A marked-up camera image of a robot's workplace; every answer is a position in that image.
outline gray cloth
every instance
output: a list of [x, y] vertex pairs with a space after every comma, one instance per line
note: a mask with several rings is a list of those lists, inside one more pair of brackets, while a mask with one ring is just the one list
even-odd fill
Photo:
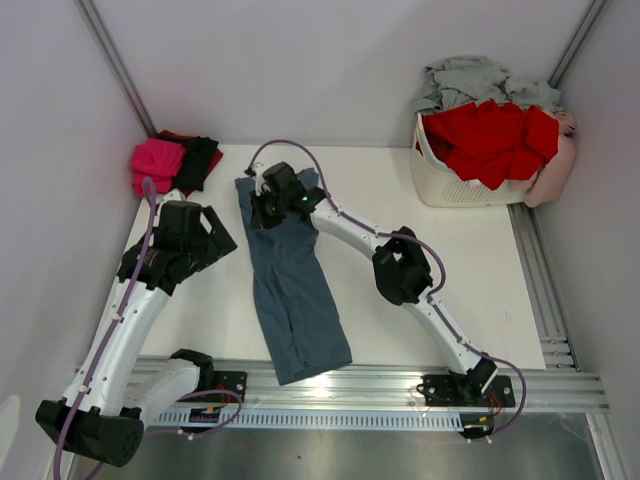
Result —
[[[303, 170], [307, 187], [318, 174]], [[253, 264], [253, 298], [280, 385], [352, 362], [338, 309], [315, 256], [318, 231], [286, 219], [271, 230], [251, 228], [252, 178], [236, 180], [242, 223]]]
[[560, 90], [547, 82], [514, 75], [504, 65], [483, 56], [451, 57], [426, 67], [427, 82], [412, 104], [415, 113], [445, 112], [470, 102], [513, 102], [523, 110], [532, 105], [552, 113], [563, 110]]

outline white table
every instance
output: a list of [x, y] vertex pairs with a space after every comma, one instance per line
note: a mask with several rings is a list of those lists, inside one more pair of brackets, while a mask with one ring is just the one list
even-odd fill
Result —
[[[189, 197], [213, 206], [238, 249], [176, 288], [147, 337], [143, 355], [190, 348], [214, 358], [270, 360], [253, 303], [253, 270], [234, 184], [256, 148], [222, 146], [224, 158], [207, 179], [205, 191]], [[442, 299], [474, 342], [521, 368], [545, 368], [506, 207], [427, 207], [413, 186], [409, 149], [312, 150], [332, 194], [345, 208], [383, 227], [407, 225], [440, 253], [448, 274]], [[296, 170], [312, 166], [303, 152], [288, 146], [269, 147], [260, 160], [286, 161]], [[143, 201], [127, 248], [143, 234], [148, 211]], [[444, 365], [437, 345], [417, 321], [380, 296], [365, 257], [328, 235], [320, 235], [316, 253], [354, 363]]]

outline pink cloth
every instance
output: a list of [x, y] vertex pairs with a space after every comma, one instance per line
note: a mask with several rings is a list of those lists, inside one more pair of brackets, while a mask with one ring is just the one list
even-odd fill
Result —
[[171, 177], [153, 177], [145, 173], [134, 173], [131, 186], [133, 187], [135, 194], [140, 198], [144, 196], [144, 192], [142, 191], [142, 181], [144, 180], [144, 177], [151, 177], [151, 180], [153, 180], [153, 183], [156, 186], [156, 192], [158, 193], [167, 193], [171, 190]]
[[557, 202], [560, 199], [576, 156], [573, 139], [565, 136], [576, 131], [575, 120], [567, 112], [559, 112], [554, 116], [560, 123], [558, 153], [529, 180], [509, 181], [511, 190], [519, 192], [529, 190], [524, 203], [531, 208], [541, 203]]
[[135, 148], [131, 168], [134, 172], [152, 177], [175, 177], [185, 152], [185, 148], [178, 143], [149, 138]]

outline gray wall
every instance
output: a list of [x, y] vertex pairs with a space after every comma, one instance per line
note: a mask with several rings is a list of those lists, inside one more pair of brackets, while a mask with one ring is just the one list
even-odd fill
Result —
[[226, 143], [409, 146], [423, 66], [546, 78], [589, 0], [97, 0], [156, 126]]
[[4, 0], [0, 22], [0, 402], [22, 404], [0, 478], [35, 479], [53, 444], [34, 413], [99, 321], [144, 135], [73, 1]]
[[602, 373], [640, 477], [640, 3], [611, 2], [563, 85], [576, 165], [538, 218], [579, 359]]

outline black mounting plate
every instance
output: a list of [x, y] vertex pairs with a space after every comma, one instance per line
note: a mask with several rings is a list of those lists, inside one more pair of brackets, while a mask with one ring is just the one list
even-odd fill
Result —
[[504, 408], [516, 406], [516, 398], [513, 394], [511, 378], [506, 375], [496, 376], [483, 397], [475, 401], [463, 399], [456, 388], [456, 383], [450, 375], [433, 374], [424, 375], [422, 383], [416, 387], [421, 395], [424, 395], [427, 407], [486, 407], [491, 408], [489, 396], [494, 393]]
[[[240, 398], [242, 398], [244, 402], [244, 395], [247, 392], [247, 372], [216, 370], [213, 375], [212, 389], [231, 390], [240, 395]], [[182, 401], [185, 403], [238, 403], [238, 401], [230, 395], [219, 394], [203, 395], [202, 397]]]

